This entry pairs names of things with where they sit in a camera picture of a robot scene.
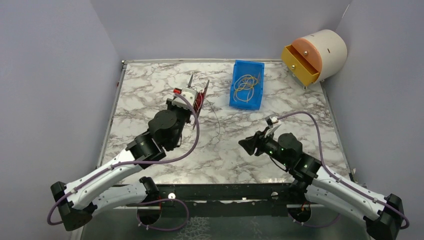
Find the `dark grey perforated spool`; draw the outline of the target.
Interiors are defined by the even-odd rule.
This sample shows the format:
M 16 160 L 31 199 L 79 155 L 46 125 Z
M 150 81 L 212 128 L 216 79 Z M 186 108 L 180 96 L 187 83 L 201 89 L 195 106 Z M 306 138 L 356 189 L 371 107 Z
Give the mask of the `dark grey perforated spool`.
M 188 82 L 187 88 L 191 89 L 193 91 L 196 91 L 194 103 L 193 103 L 193 108 L 195 110 L 195 116 L 199 117 L 199 115 L 201 113 L 201 109 L 202 109 L 204 101 L 205 101 L 205 98 L 206 98 L 206 93 L 207 93 L 207 90 L 208 90 L 208 87 L 209 87 L 210 80 L 208 80 L 206 82 L 206 85 L 202 90 L 197 90 L 196 87 L 192 86 L 193 79 L 194 79 L 194 75 L 192 74 L 190 76 L 190 80 Z

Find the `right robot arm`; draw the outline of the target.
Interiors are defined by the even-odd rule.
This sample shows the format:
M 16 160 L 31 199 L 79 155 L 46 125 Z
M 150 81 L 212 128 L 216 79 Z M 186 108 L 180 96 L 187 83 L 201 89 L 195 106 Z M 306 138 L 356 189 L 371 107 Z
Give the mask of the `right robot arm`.
M 373 192 L 325 168 L 320 160 L 303 152 L 302 143 L 292 133 L 274 140 L 273 134 L 257 131 L 238 143 L 249 155 L 267 154 L 283 164 L 307 201 L 351 218 L 375 240 L 397 238 L 403 213 L 397 195 Z

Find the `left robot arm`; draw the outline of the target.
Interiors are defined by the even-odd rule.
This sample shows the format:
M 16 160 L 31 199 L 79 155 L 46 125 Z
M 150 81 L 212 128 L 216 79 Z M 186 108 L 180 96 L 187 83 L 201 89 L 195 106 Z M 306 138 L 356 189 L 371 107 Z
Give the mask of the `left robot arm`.
M 118 155 L 89 174 L 64 183 L 57 181 L 50 190 L 55 200 L 47 214 L 47 224 L 63 225 L 68 232 L 87 224 L 95 215 L 127 204 L 151 199 L 158 202 L 156 185 L 149 177 L 127 187 L 115 187 L 119 181 L 152 165 L 174 163 L 188 157 L 200 138 L 196 100 L 176 94 L 167 99 L 167 108 L 157 112 L 145 132 L 136 136 Z M 183 155 L 166 160 L 166 153 L 180 144 L 185 124 L 194 117 L 196 136 Z

